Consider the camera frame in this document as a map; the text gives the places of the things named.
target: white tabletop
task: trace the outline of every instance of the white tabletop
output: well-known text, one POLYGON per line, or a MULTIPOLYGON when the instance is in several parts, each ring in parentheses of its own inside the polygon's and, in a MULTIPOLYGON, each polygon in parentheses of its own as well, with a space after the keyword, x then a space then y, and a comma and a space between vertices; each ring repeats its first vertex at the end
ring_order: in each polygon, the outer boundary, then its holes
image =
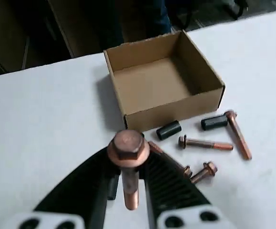
MULTIPOLYGON (((179 135, 158 144, 193 171, 204 161, 217 165, 216 177, 197 186, 239 229, 276 228, 276 13, 189 35, 226 84, 216 114, 230 108, 238 112, 253 159, 243 161, 237 150, 179 150, 179 135)), ((181 134, 232 142, 224 128, 197 128, 202 118, 214 114, 181 121, 181 134)), ((31 211, 120 129, 103 54, 0 76, 0 223, 31 211)), ((145 137, 156 141, 154 130, 145 137)), ((148 228, 140 184, 140 206, 133 212, 124 207, 119 184, 117 200, 107 207, 105 229, 148 228)))

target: person's leg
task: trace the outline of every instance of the person's leg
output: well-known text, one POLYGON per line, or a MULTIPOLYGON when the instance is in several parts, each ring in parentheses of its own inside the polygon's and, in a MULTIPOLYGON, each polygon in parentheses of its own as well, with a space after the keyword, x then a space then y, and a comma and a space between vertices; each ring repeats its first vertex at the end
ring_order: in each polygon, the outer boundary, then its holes
POLYGON ((124 43, 114 0, 85 0, 87 14, 103 50, 124 43))
POLYGON ((164 0, 141 0, 141 4, 148 38, 171 32, 171 23, 164 0))

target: copper bolt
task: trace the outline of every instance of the copper bolt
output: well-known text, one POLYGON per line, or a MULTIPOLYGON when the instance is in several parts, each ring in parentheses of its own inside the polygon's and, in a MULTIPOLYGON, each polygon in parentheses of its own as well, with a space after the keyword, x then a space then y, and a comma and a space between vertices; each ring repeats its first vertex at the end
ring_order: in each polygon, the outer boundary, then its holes
POLYGON ((233 150, 234 146, 229 143, 223 142, 208 142, 208 141, 200 141, 195 139, 188 139, 186 135, 179 137, 178 144, 183 149, 186 146, 198 146, 202 148, 210 148, 210 149, 220 149, 220 150, 233 150))
POLYGON ((192 184, 197 184, 202 179, 208 177, 208 176, 215 176, 215 173, 217 172, 217 167, 214 165, 212 161, 208 163, 204 163, 204 168, 191 177, 192 184))
POLYGON ((165 157, 168 161, 173 163, 175 167, 183 173, 183 175, 187 178, 190 178, 192 176, 192 171, 190 170, 189 166, 183 167, 181 164, 179 164, 176 160, 174 160, 171 156, 169 156, 167 153, 165 153, 157 144, 154 142, 148 142, 150 150, 153 151, 156 154, 159 154, 163 157, 165 157))
POLYGON ((125 206, 135 210, 139 206, 139 171, 137 167, 148 158, 147 141, 134 130, 118 132, 107 147, 109 159, 120 167, 125 206))
POLYGON ((234 134, 238 140, 237 145, 241 150, 244 160, 251 160, 252 155, 250 153, 250 150, 245 142, 245 139, 244 139, 236 121, 235 121, 235 118, 237 117, 237 113, 235 113, 233 110, 229 110, 229 111, 225 112, 225 115, 227 116, 228 123, 230 124, 231 129, 234 132, 234 134))

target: bolt head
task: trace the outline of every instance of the bolt head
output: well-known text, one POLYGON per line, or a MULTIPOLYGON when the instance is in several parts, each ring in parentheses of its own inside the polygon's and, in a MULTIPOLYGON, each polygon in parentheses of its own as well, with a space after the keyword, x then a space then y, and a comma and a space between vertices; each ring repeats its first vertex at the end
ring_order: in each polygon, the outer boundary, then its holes
POLYGON ((190 167, 189 166, 186 166, 184 168, 184 175, 186 175, 187 177, 191 178, 193 172, 191 171, 190 167))
POLYGON ((227 118, 236 118, 237 117, 237 113, 234 110, 228 110, 224 113, 224 115, 227 116, 227 118))
POLYGON ((144 138, 135 130, 122 130, 115 135, 112 145, 120 160, 135 160, 144 148, 144 138))
POLYGON ((178 145, 185 149, 186 148, 186 135, 184 136, 180 136, 179 139, 178 139, 178 145))
POLYGON ((215 173, 217 172, 217 167, 212 161, 204 163, 204 167, 208 169, 211 176, 215 176, 215 173))

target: open cardboard box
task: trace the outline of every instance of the open cardboard box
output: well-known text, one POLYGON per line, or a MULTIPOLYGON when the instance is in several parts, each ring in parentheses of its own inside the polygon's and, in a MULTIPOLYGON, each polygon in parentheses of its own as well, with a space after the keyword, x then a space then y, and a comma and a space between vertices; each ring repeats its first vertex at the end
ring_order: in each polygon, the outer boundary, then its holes
POLYGON ((129 129, 146 131, 219 107, 225 84, 184 31, 104 54, 129 129))

